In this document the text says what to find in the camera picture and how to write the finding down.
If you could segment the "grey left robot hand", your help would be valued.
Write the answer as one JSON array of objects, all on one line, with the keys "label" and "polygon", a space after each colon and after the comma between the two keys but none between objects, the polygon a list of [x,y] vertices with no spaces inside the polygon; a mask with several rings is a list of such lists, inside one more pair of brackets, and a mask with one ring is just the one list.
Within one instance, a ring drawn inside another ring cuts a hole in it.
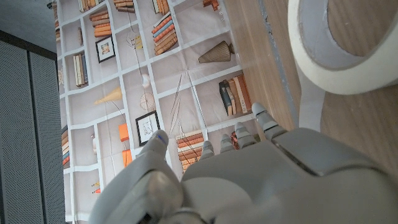
[{"label": "grey left robot hand", "polygon": [[100,193],[90,223],[396,223],[397,178],[322,133],[280,126],[252,106],[265,140],[242,123],[237,144],[205,141],[200,160],[178,179],[157,130],[138,158]]}]

